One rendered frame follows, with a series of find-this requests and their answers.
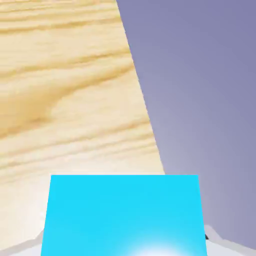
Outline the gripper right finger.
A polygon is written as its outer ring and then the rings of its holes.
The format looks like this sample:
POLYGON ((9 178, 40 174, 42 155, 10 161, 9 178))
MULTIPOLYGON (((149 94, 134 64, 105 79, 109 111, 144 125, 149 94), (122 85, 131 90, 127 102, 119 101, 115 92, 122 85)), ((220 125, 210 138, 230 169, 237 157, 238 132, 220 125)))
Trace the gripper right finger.
POLYGON ((210 226, 204 226, 207 256, 256 256, 256 250, 223 239, 210 226))

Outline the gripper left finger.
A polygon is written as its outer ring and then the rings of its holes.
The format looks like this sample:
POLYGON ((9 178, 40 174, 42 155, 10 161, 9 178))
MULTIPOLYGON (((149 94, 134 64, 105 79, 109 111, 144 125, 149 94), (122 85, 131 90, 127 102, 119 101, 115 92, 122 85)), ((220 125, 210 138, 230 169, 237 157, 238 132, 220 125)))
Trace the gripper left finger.
POLYGON ((34 239, 6 248, 5 256, 41 256, 43 234, 42 230, 34 239))

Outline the small cyan cube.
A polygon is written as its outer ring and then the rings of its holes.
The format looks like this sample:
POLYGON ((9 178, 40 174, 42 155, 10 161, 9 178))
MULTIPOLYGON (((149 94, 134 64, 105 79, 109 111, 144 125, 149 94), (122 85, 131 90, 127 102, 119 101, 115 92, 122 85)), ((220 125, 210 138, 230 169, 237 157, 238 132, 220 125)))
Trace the small cyan cube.
POLYGON ((52 175, 40 256, 207 256, 197 175, 52 175))

